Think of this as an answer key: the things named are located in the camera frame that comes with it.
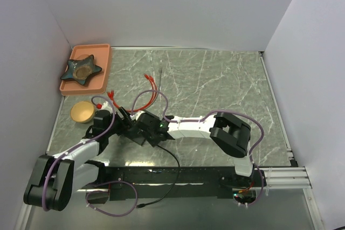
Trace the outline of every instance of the red cable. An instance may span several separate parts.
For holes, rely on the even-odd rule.
[[[157,90],[157,86],[156,86],[156,83],[155,83],[155,80],[153,79],[153,77],[152,76],[148,76],[146,74],[144,74],[144,76],[145,76],[145,78],[147,80],[149,80],[149,82],[150,82],[150,84],[152,86],[152,90]],[[111,92],[107,92],[107,94],[108,94],[108,97],[113,101],[113,104],[115,105],[115,107],[117,107],[117,109],[119,109],[120,106],[114,100],[114,90],[112,90]],[[147,107],[149,107],[151,105],[151,103],[153,102],[153,100],[156,98],[156,96],[157,96],[157,93],[156,92],[152,92],[152,96],[151,96],[150,101],[146,105],[144,105],[143,107],[134,110],[134,112],[137,112],[139,110],[144,110]]]

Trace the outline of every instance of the gray marble surface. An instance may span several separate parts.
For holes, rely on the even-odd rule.
[[[210,50],[113,50],[113,62],[107,90],[115,91],[119,105],[130,108],[134,98],[150,89],[144,73],[156,81],[162,69],[161,91],[169,99],[167,115],[184,117],[205,115],[212,109],[231,109],[257,119],[265,129],[265,138],[253,152],[259,165],[290,166],[286,143],[265,72],[257,52]],[[72,106],[91,96],[68,96],[58,118],[49,154],[61,152],[84,136],[91,123],[75,123]],[[138,106],[150,99],[150,93]],[[149,111],[162,114],[165,106],[158,97]],[[252,140],[260,131],[253,124]],[[162,146],[175,153],[182,166],[229,166],[231,158],[212,141],[183,138]],[[94,160],[112,166],[175,166],[175,160],[148,143],[139,146],[124,137],[112,136],[106,150]]]

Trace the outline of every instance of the bowl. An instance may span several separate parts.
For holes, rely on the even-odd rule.
[[[95,114],[95,107],[87,101],[77,102],[71,109],[72,120],[79,123],[89,122]]]

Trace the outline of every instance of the cable connector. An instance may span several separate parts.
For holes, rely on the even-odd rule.
[[[136,208],[142,208],[142,207],[145,207],[145,206],[146,206],[146,204],[142,203],[142,204],[137,205]]]

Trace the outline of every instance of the plastic tray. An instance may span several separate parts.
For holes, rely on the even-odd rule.
[[[112,63],[112,49],[109,44],[77,45],[73,48],[70,59],[85,59],[91,54],[94,55],[95,64],[100,66],[102,71],[91,77],[84,86],[75,81],[62,81],[62,95],[102,94],[106,91]]]

